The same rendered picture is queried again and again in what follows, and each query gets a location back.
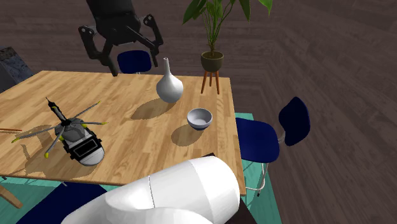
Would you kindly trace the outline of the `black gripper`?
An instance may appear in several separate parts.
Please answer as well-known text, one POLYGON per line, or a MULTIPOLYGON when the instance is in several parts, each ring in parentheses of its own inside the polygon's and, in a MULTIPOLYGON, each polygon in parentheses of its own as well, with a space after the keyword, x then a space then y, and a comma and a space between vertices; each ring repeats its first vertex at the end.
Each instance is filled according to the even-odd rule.
POLYGON ((90 59, 97 59, 103 66, 109 67, 111 74, 118 76, 110 53, 113 45, 122 45, 138 41, 150 49, 151 58, 155 67, 158 66, 156 56, 159 46, 164 41, 152 14, 143 18, 143 24, 150 27, 155 35, 155 40, 150 41, 140 32, 141 21, 137 18, 132 0, 86 0, 96 23, 96 29, 106 41, 102 51, 98 51, 94 43, 96 30, 82 25, 78 27, 81 40, 90 59))

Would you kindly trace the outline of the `blue chair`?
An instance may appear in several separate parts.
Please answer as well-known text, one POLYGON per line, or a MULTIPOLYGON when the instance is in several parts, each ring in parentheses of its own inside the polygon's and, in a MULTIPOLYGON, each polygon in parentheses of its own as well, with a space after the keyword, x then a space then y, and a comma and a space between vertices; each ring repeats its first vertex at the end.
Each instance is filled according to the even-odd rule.
POLYGON ((118 54, 118 65, 124 74, 147 72, 151 69, 151 58, 143 50, 131 50, 118 54))
POLYGON ((306 104, 294 97, 279 112, 279 123, 284 132, 277 136, 274 128, 265 123, 236 118, 241 159, 261 164, 262 183, 255 191, 259 195, 265 186, 268 165, 280 154, 280 144, 293 146, 305 139, 310 132, 310 116, 306 104))
POLYGON ((60 184, 16 224, 60 224, 69 213, 106 192, 95 184, 60 184))

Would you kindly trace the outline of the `white long-necked vase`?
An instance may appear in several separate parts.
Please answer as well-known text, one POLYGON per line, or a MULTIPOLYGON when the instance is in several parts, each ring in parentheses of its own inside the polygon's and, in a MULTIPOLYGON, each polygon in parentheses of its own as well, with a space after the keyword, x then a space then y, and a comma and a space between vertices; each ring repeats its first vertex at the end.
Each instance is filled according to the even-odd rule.
POLYGON ((183 83, 171 73, 167 57, 164 57, 164 75, 157 83, 156 90, 159 98, 168 103, 175 103, 182 96, 183 83))

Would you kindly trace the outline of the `potted plant on wooden stand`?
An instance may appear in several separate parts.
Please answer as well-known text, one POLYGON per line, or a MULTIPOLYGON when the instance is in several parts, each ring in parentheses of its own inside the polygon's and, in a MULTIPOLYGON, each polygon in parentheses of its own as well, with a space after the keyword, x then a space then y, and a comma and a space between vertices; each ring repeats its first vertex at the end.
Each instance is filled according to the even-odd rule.
POLYGON ((224 54, 215 49, 216 42, 220 33, 221 26, 226 17, 229 16, 233 7, 239 4, 248 22, 251 19, 250 0, 225 0, 226 6, 223 7, 222 0, 192 0, 188 5, 184 16, 183 24, 189 20, 196 20, 201 16, 204 21, 207 45, 209 51, 201 53, 200 61, 204 69, 204 77, 200 93, 204 93, 205 83, 209 76, 209 85, 212 85, 212 77, 216 80, 216 91, 220 94, 219 70, 223 65, 224 54))

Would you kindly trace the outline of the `wooden table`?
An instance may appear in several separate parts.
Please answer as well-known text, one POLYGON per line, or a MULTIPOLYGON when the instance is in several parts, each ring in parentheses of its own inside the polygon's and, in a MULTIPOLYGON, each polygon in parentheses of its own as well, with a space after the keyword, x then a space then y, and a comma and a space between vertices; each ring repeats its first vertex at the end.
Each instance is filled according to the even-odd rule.
POLYGON ((229 78, 205 87, 199 76, 182 76, 180 100, 167 104, 159 99, 154 74, 85 73, 41 71, 0 93, 0 127, 22 132, 48 129, 58 118, 48 107, 55 102, 66 117, 80 115, 86 122, 106 122, 89 128, 102 140, 105 155, 95 167, 71 160, 62 143, 49 157, 45 151, 55 140, 53 130, 31 138, 0 133, 0 176, 124 185, 178 164, 213 153, 233 170, 240 194, 245 183, 229 78), (187 114, 195 108, 212 113, 204 130, 195 130, 187 114))

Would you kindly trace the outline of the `grey bowl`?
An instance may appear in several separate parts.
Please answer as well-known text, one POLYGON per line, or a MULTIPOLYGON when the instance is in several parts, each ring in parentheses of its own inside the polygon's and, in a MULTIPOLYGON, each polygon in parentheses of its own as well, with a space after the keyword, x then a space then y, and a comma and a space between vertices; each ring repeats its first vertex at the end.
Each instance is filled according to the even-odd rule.
POLYGON ((187 121, 195 130, 204 130, 212 122, 212 113, 205 108, 195 108, 188 112, 187 121))

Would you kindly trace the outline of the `grey black toy helicopter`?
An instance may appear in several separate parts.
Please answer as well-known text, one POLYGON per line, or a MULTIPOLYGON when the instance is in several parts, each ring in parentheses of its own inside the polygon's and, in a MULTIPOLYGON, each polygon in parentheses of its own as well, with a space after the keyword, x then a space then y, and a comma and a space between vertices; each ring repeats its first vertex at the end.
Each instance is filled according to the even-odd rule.
POLYGON ((74 117, 66 118, 60 108, 54 102, 48 100, 48 106, 60 120, 60 123, 48 129, 17 137, 12 142, 14 143, 20 139, 32 137, 53 129, 56 138, 52 145, 45 151, 45 158, 49 157, 49 153, 57 141, 61 141, 66 153, 70 154, 71 160, 76 160, 84 166, 95 166, 103 160, 105 151, 101 144, 102 140, 87 125, 105 125, 106 122, 84 122, 78 117, 100 103, 101 101, 98 101, 74 117))

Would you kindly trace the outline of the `dark grey block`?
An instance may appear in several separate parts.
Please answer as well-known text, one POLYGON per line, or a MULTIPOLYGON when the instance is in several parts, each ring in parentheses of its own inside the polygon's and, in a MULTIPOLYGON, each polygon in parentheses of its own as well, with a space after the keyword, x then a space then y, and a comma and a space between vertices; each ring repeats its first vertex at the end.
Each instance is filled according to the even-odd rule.
POLYGON ((33 75, 34 73, 12 47, 0 46, 0 93, 33 75))

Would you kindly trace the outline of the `wooden chair leg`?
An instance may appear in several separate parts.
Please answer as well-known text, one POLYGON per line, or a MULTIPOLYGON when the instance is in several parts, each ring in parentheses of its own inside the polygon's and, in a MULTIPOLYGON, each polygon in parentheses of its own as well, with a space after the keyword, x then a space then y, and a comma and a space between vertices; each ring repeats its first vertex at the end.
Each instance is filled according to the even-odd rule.
POLYGON ((20 209, 23 204, 12 194, 9 190, 7 190, 5 187, 0 185, 0 197, 2 197, 4 200, 9 202, 11 205, 16 207, 17 209, 20 209))

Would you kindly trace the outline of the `teal rug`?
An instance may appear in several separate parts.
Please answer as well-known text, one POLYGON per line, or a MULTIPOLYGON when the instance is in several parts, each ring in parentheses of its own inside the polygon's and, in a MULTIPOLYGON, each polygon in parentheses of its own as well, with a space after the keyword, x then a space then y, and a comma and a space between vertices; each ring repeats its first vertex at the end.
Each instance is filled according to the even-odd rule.
MULTIPOLYGON (((16 224, 17 221, 40 203, 61 183, 40 179, 0 178, 0 185, 9 190, 23 204, 20 209, 15 208, 6 200, 0 198, 0 224, 16 224)), ((116 186, 100 185, 107 192, 116 186)), ((277 202, 273 193, 270 177, 265 176, 265 187, 259 196, 248 191, 242 198, 249 212, 257 224, 282 224, 277 202)))

